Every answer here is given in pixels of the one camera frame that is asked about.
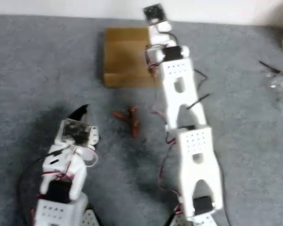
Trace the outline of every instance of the small red object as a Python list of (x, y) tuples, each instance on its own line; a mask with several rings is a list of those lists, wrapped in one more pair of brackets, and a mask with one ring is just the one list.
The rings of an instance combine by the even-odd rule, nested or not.
[(140, 121), (137, 120), (137, 116), (136, 116), (137, 108), (129, 107), (128, 111), (129, 111), (129, 116), (124, 116), (121, 112), (118, 111), (112, 111), (112, 114), (117, 119), (127, 122), (131, 126), (132, 136), (137, 137), (140, 126)]

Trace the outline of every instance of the white wall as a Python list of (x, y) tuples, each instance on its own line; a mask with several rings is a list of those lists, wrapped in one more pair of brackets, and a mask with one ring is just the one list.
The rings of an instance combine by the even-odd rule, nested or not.
[[(0, 14), (143, 19), (157, 0), (0, 0)], [(174, 21), (283, 26), (283, 0), (160, 0)]]

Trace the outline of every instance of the perforated plate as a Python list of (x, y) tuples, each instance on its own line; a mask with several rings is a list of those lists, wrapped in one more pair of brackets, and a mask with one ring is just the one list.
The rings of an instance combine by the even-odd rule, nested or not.
[(212, 148), (212, 129), (195, 129), (180, 134), (182, 147), (191, 155), (205, 152)]
[(93, 210), (86, 210), (83, 215), (81, 226), (100, 226)]
[(194, 218), (195, 226), (217, 226), (215, 220), (210, 214), (202, 214)]
[(192, 223), (185, 220), (183, 214), (175, 215), (170, 226), (192, 226)]
[(192, 66), (190, 59), (172, 60), (162, 63), (163, 75), (166, 77), (182, 77), (190, 76), (192, 73)]
[(65, 225), (65, 223), (71, 219), (67, 213), (72, 209), (72, 207), (72, 205), (63, 203), (39, 200), (36, 218), (44, 220), (45, 222), (50, 222), (51, 224)]
[[(194, 226), (217, 226), (210, 214), (196, 216), (193, 220)], [(175, 215), (170, 226), (192, 226), (192, 222), (186, 221), (184, 214)]]

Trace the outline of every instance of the circuit board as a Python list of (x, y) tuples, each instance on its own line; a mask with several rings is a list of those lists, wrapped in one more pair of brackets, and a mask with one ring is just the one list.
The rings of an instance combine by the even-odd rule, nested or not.
[(143, 9), (149, 25), (156, 25), (167, 20), (161, 4), (152, 5)]

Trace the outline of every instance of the white bracket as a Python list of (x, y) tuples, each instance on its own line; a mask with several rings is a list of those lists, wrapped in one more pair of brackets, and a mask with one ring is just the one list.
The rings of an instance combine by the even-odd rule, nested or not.
[[(194, 69), (189, 58), (163, 62), (158, 67), (166, 105), (166, 121), (169, 131), (178, 128), (177, 118), (180, 107), (189, 107), (198, 100), (194, 81)], [(206, 125), (201, 103), (188, 110), (193, 123)]]
[(177, 141), (181, 153), (180, 194), (183, 198), (183, 212), (192, 220), (195, 209), (193, 196), (197, 182), (203, 180), (211, 191), (213, 210), (223, 208), (220, 168), (213, 150), (212, 129), (177, 130)]
[(87, 204), (87, 196), (83, 193), (69, 204), (39, 199), (34, 225), (80, 226)]

